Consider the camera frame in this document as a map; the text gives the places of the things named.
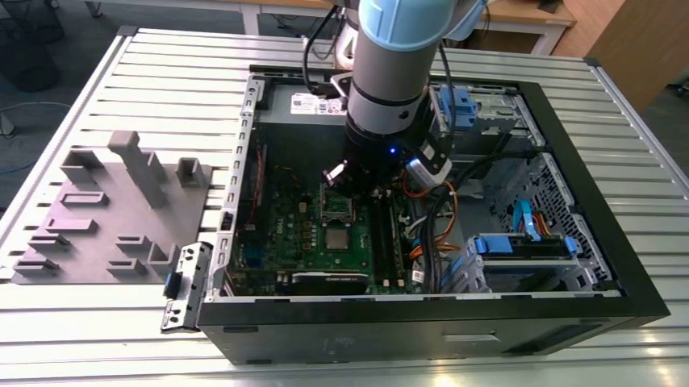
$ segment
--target blue latch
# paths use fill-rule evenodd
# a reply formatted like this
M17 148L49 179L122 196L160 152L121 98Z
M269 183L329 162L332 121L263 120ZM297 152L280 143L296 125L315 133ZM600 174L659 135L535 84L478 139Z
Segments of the blue latch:
M512 244L506 235L486 235L483 241L486 242L487 252L491 254L511 254Z
M482 238L474 238L474 244L475 244L475 252L479 254L483 254L486 250L486 243L483 242Z
M563 237L563 245L567 248L567 251L570 252L570 256L574 258L576 256L576 252L579 250L576 241L570 236Z
M449 123L449 116L452 110L449 104L452 100L449 98L449 89L447 86L440 88L440 104L441 112L447 117L447 124ZM453 129L467 131L474 127L475 116L478 115L478 104L469 97L469 92L464 89L453 89Z

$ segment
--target aluminum table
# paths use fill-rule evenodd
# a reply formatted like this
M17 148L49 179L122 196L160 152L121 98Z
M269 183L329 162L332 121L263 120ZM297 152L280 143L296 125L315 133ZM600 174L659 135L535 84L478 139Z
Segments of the aluminum table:
M324 51L327 42L319 42ZM69 148L101 160L114 129L160 162L213 166L198 239L213 241L249 64L299 66L291 38L138 29L118 35L0 220L0 277L64 181ZM0 285L0 382L80 385L689 385L689 184L604 72L582 60L448 51L456 76L535 81L671 316L543 357L234 367L202 334L160 335L160 285ZM329 60L313 66L331 67ZM433 72L441 74L439 60Z

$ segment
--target label sticker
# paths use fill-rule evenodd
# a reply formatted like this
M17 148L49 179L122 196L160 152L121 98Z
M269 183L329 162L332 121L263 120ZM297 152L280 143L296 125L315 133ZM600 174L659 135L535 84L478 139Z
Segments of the label sticker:
M413 270L411 272L411 281L423 283L423 272Z
M311 115L345 115L339 99L321 99L312 94L296 93L291 96L289 113Z

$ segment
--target gray fixture plate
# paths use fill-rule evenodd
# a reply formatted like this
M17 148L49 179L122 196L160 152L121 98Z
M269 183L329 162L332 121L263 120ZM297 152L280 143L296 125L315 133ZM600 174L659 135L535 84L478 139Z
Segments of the gray fixture plate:
M108 197L105 206L69 206L58 199L50 205L46 218L36 231L36 235L45 235L46 224L50 219L92 219L97 224L94 231L62 231L58 234L69 241L65 251L37 253L29 248L20 262L30 262L48 258L58 270L24 276L13 275L17 284L158 284L164 282L169 266L154 268L146 262L148 249L130 252L125 255L114 245L121 235L144 235L157 244L169 263L176 256L170 256L172 246L181 247L196 241L197 227L201 220L202 206L208 193L208 186L201 188L181 188L174 175L176 165L162 164L165 182L160 184L168 199L168 204L157 209L148 205L141 191L121 163L102 163L102 169L92 169L90 175L97 185L77 188L69 181L62 183L57 198L65 193L102 191ZM210 176L210 167L202 166L202 175ZM113 268L110 261L125 262L136 258L145 268L142 274L136 270L121 270L113 275L108 268Z

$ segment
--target black cable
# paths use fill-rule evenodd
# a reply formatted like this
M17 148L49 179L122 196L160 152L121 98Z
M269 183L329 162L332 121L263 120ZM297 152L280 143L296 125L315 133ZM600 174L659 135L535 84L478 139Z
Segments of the black cable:
M324 53L324 55L321 56L319 52L315 51L315 48L311 49L311 53L315 55L316 58L319 58L320 60L325 60L327 57L331 55L332 53L332 50L335 49L335 44L336 44L336 38L339 37L339 35L341 34L341 29L344 28L344 22L347 20L344 19L344 16L340 16L339 17L339 23L336 24L336 29L335 29L335 32L332 34L332 42L331 42L331 46L329 48L327 49L327 52Z
M538 154L540 154L540 150L531 150L524 152L502 152L494 155L483 156L476 161L471 163L468 168L457 175L456 178L451 179L451 184L453 189L457 191L459 187L464 184L464 182L469 179L474 173L483 168L486 165L492 164L495 161L502 159L531 159ZM449 189L440 185L433 188L433 191L440 189L441 192L437 196L437 199L433 201L432 206L429 207L428 213L425 214L425 220L421 224L421 232L420 232L420 249L421 254L424 256L425 261L429 262L429 284L427 289L431 293L440 293L440 254L437 252L437 247L435 244L435 221L436 214L440 212L440 208L445 201L449 199Z
M453 86L452 86L452 74L449 73L449 64L447 63L447 56L444 55L444 48L441 47L443 41L437 44L437 51L440 52L441 67L444 68L444 83L449 91L449 128L448 131L453 130L453 120L456 119L456 104L453 101Z
M305 43L305 47L303 48L303 58L301 58L301 73L303 73L303 84L305 85L311 94L316 94L315 88L311 86L311 80L308 79L308 53L311 51L311 47L313 46L315 38L317 37L320 31L323 30L324 25L335 14L337 6L332 6L323 20L320 21L319 27L315 29L313 34L308 38Z

